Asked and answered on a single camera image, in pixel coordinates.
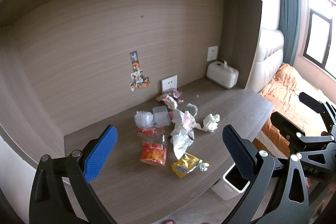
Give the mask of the white tissue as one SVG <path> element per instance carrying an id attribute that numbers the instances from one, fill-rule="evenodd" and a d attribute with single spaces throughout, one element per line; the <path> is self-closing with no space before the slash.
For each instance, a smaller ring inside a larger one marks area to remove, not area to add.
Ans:
<path id="1" fill-rule="evenodd" d="M 218 123 L 220 121 L 220 115 L 219 114 L 209 114 L 206 116 L 203 120 L 203 131 L 207 132 L 214 132 L 218 128 Z"/>

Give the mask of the yellow snack bag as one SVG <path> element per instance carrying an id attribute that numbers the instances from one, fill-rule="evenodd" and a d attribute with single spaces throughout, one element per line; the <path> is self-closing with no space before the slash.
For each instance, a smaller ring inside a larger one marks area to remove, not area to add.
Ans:
<path id="1" fill-rule="evenodd" d="M 189 153 L 184 153 L 180 159 L 171 165 L 172 171 L 179 177 L 184 178 L 187 174 L 191 173 L 195 169 L 199 169 L 201 172 L 206 172 L 211 163 L 203 161 L 196 156 Z"/>

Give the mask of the orange snack bag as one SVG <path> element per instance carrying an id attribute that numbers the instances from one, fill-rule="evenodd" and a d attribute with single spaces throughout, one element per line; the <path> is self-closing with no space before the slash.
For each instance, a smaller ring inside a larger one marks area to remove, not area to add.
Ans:
<path id="1" fill-rule="evenodd" d="M 165 166 L 167 148 L 162 144 L 145 143 L 140 161 L 150 165 Z"/>

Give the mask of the white trash bin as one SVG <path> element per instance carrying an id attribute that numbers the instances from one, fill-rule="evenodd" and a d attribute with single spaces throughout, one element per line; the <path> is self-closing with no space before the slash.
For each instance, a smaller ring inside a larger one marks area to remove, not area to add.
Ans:
<path id="1" fill-rule="evenodd" d="M 249 185 L 250 181 L 242 177 L 236 164 L 232 164 L 225 174 L 213 184 L 211 190 L 222 200 L 227 201 L 244 193 Z"/>

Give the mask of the orange bed cover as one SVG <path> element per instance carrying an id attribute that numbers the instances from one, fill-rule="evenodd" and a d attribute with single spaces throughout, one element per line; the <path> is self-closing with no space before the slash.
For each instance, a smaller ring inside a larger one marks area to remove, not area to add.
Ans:
<path id="1" fill-rule="evenodd" d="M 314 99 L 326 102 L 329 100 L 318 88 L 304 80 L 299 72 L 289 64 L 280 66 L 270 82 L 259 94 L 270 101 L 273 111 L 277 111 L 299 127 L 306 136 L 319 136 L 326 131 L 321 116 L 299 101 L 299 94 L 304 92 Z M 289 142 L 275 128 L 270 118 L 253 140 L 253 145 L 264 149 L 272 156 L 286 158 L 289 156 Z"/>

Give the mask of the black framed window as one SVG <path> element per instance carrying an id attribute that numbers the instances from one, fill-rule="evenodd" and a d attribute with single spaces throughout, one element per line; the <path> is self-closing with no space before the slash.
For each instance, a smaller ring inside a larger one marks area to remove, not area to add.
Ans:
<path id="1" fill-rule="evenodd" d="M 335 1 L 308 0 L 308 8 L 303 56 L 335 78 Z"/>

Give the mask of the white padded headboard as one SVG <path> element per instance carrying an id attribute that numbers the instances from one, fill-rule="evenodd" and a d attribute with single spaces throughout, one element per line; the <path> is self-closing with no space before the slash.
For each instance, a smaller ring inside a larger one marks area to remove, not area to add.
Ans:
<path id="1" fill-rule="evenodd" d="M 255 63 L 247 87 L 260 92 L 274 77 L 284 58 L 284 35 L 280 30 L 262 28 Z"/>

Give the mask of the grey crumpled ball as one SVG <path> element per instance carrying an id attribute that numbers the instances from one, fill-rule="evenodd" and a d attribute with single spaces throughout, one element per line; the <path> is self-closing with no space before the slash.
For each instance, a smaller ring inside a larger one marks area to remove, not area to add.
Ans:
<path id="1" fill-rule="evenodd" d="M 191 103 L 186 105 L 185 110 L 188 111 L 193 117 L 195 117 L 198 113 L 198 107 Z"/>

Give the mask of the red slipper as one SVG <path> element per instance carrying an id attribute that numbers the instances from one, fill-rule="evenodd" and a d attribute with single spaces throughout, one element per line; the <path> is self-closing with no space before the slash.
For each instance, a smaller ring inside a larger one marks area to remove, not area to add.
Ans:
<path id="1" fill-rule="evenodd" d="M 163 221 L 162 224 L 176 224 L 176 221 L 174 221 L 172 219 L 167 219 L 167 220 Z"/>

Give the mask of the pink crumpled wrapper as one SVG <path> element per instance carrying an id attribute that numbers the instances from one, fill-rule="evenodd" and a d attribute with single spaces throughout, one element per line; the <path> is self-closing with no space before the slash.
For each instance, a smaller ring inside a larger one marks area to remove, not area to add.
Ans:
<path id="1" fill-rule="evenodd" d="M 182 93 L 176 88 L 171 88 L 164 91 L 161 95 L 156 97 L 158 102 L 163 102 L 170 110 L 176 110 L 178 105 L 182 104 L 184 100 L 180 99 Z"/>

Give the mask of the crumpled clear plastic bag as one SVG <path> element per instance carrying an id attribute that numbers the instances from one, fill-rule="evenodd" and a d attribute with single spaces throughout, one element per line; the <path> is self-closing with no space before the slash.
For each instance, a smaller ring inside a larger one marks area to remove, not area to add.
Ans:
<path id="1" fill-rule="evenodd" d="M 138 111 L 134 116 L 138 128 L 148 128 L 155 124 L 154 115 L 149 111 Z"/>

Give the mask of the teal curtain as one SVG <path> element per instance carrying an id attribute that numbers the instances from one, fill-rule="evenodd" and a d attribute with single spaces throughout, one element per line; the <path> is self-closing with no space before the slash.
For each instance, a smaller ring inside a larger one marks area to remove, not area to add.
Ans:
<path id="1" fill-rule="evenodd" d="M 298 48 L 301 0 L 280 0 L 278 29 L 284 35 L 283 62 L 293 66 Z"/>

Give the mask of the wooden shelf unit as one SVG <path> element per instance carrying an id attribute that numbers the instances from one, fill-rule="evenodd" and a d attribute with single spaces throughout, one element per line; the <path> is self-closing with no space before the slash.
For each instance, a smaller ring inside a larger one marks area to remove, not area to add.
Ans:
<path id="1" fill-rule="evenodd" d="M 1 0 L 1 135 L 30 166 L 64 138 L 205 76 L 207 51 L 246 87 L 263 0 Z M 148 87 L 130 89 L 137 51 Z"/>

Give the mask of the white wall socket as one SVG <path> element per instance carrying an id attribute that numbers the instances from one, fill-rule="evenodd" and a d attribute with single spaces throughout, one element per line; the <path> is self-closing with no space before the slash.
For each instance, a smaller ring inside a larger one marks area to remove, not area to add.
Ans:
<path id="1" fill-rule="evenodd" d="M 178 76 L 177 75 L 173 75 L 170 77 L 167 77 L 165 79 L 161 80 L 161 88 L 162 88 L 162 92 L 166 92 L 172 88 L 176 89 L 177 88 L 177 80 L 178 80 Z"/>

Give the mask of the colourful wall stickers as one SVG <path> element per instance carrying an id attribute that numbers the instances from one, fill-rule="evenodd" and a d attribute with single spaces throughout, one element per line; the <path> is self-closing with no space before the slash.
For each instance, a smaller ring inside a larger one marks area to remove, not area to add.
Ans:
<path id="1" fill-rule="evenodd" d="M 132 92 L 134 92 L 135 90 L 148 87 L 150 85 L 150 79 L 149 77 L 145 76 L 144 70 L 141 69 L 137 51 L 133 51 L 129 53 L 129 55 L 131 67 L 133 69 L 133 72 L 130 74 L 130 89 Z"/>

